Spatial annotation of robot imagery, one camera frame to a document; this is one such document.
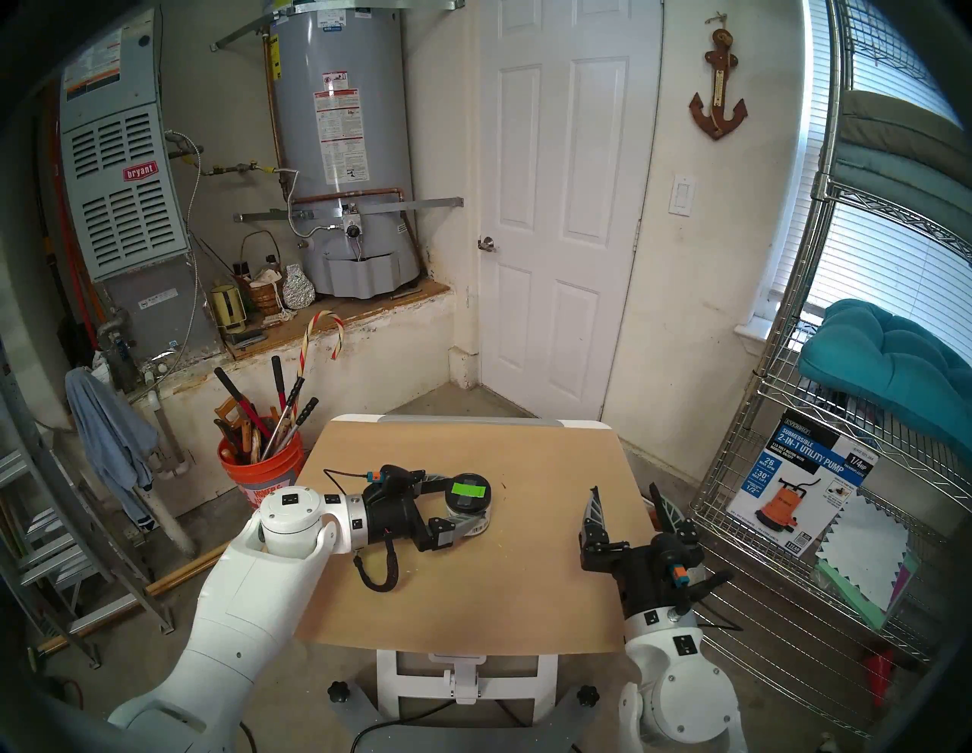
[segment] bryant logo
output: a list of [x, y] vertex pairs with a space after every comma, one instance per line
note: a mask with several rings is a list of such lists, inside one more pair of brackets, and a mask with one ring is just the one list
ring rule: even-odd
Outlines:
[[121, 174], [127, 181], [140, 181], [143, 178], [148, 178], [150, 175], [154, 175], [158, 172], [158, 165], [152, 162], [143, 162], [140, 165], [135, 165], [134, 167], [126, 167], [122, 170]]

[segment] light switch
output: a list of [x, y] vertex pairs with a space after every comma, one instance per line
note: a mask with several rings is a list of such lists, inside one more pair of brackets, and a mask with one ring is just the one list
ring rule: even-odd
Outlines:
[[692, 214], [692, 199], [695, 196], [695, 178], [690, 175], [676, 175], [672, 183], [672, 198], [669, 201], [670, 215]]

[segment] orange bucket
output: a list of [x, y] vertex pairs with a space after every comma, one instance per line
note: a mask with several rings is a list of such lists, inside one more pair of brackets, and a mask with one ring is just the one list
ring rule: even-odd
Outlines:
[[223, 464], [223, 468], [226, 469], [226, 475], [236, 482], [236, 486], [246, 495], [246, 499], [250, 501], [250, 506], [255, 510], [260, 507], [263, 498], [274, 489], [293, 486], [297, 482], [297, 475], [303, 468], [303, 443], [300, 441], [299, 431], [287, 447], [272, 458], [249, 465], [224, 460], [223, 449], [229, 449], [225, 437], [220, 440], [220, 446], [216, 451], [217, 455]]

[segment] orange pump image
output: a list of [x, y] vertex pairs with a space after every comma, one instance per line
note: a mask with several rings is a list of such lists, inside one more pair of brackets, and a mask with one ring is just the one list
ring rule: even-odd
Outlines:
[[[819, 484], [821, 479], [816, 479], [814, 484]], [[796, 526], [796, 518], [793, 511], [800, 506], [807, 488], [814, 484], [791, 484], [780, 479], [780, 490], [770, 501], [763, 505], [762, 509], [756, 510], [756, 519], [766, 528], [773, 531], [789, 531], [793, 533]]]

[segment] wooden shelf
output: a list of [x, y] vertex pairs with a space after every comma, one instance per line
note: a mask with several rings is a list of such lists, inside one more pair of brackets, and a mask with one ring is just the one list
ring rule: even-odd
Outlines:
[[[265, 340], [248, 346], [240, 350], [226, 342], [226, 351], [232, 356], [233, 360], [243, 360], [266, 351], [272, 351], [282, 345], [287, 345], [299, 341], [307, 329], [307, 324], [314, 318], [319, 311], [333, 311], [346, 324], [359, 322], [386, 311], [397, 309], [400, 306], [407, 306], [434, 295], [440, 295], [449, 290], [449, 286], [438, 283], [435, 280], [420, 280], [415, 288], [400, 288], [397, 291], [380, 295], [369, 300], [359, 300], [357, 298], [335, 298], [327, 296], [323, 300], [312, 303], [305, 309], [295, 312], [294, 318], [289, 322], [273, 326], [263, 331], [266, 335]], [[256, 314], [248, 324], [245, 331], [261, 329], [263, 316]], [[337, 325], [328, 319], [320, 321], [314, 329], [315, 335], [327, 332], [336, 328]]]

